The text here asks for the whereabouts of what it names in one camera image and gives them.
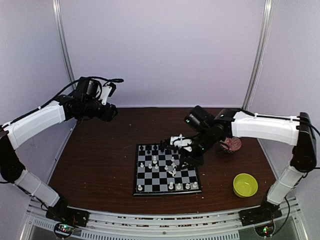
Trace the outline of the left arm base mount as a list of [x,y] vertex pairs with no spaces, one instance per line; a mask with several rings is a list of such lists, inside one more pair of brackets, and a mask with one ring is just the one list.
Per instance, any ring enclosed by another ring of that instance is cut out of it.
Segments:
[[79,227],[86,227],[90,213],[86,210],[75,208],[67,208],[66,216],[58,216],[54,210],[49,208],[46,211],[45,217],[56,221],[53,227],[53,233],[59,239],[69,238]]

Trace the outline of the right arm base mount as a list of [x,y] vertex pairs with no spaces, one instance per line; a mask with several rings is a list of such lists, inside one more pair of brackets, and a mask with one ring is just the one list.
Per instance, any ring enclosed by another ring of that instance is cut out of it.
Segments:
[[275,219],[283,215],[278,206],[257,206],[241,210],[238,214],[243,227],[254,225],[255,233],[263,238],[270,237],[275,232]]

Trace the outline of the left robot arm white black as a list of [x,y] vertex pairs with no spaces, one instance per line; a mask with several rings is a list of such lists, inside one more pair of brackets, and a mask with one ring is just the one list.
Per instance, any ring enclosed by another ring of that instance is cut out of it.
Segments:
[[122,78],[83,76],[47,102],[0,126],[0,176],[44,204],[61,222],[72,218],[67,200],[48,186],[54,157],[63,147],[74,121],[110,122],[118,113],[108,102]]

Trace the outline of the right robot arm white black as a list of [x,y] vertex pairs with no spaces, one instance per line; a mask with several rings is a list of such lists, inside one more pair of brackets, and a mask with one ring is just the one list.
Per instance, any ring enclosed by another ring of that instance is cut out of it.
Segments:
[[197,105],[184,122],[196,134],[170,136],[164,140],[164,146],[180,150],[181,161],[192,167],[203,165],[204,154],[227,138],[258,140],[276,174],[276,181],[267,191],[264,204],[256,210],[261,221],[268,220],[276,212],[276,206],[317,166],[316,137],[320,132],[306,112],[278,116],[225,108],[212,115]]

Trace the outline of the white bishop chess piece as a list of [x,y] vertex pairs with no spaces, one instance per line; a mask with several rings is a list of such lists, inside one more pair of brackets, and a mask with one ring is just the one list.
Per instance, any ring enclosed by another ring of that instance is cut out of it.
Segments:
[[177,185],[176,185],[176,189],[177,190],[180,190],[182,188],[182,185],[180,184],[180,183],[178,183]]

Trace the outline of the white chess piece front row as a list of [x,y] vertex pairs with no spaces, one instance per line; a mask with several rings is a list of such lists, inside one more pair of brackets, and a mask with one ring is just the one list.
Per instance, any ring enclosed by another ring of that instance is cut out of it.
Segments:
[[143,187],[139,184],[138,187],[137,187],[137,189],[138,189],[139,191],[142,191],[142,190],[143,190]]

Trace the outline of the white rook chess piece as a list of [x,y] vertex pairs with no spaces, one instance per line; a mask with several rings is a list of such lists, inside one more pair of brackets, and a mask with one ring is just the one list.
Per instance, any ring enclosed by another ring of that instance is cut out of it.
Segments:
[[198,183],[197,183],[197,182],[194,182],[194,183],[192,184],[192,188],[193,188],[193,189],[197,189],[197,188],[198,188]]

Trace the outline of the black white chessboard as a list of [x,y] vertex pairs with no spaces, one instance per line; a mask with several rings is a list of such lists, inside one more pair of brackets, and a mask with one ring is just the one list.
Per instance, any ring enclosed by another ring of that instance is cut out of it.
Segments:
[[[157,164],[153,164],[153,156],[157,156]],[[134,185],[133,196],[163,196],[163,195],[184,195],[199,194],[202,192],[200,176],[197,168],[180,169],[180,152],[177,150],[161,148],[160,144],[137,144],[135,149],[134,164]],[[168,173],[172,163],[177,165],[176,176]],[[180,183],[181,189],[177,190],[176,185]]]

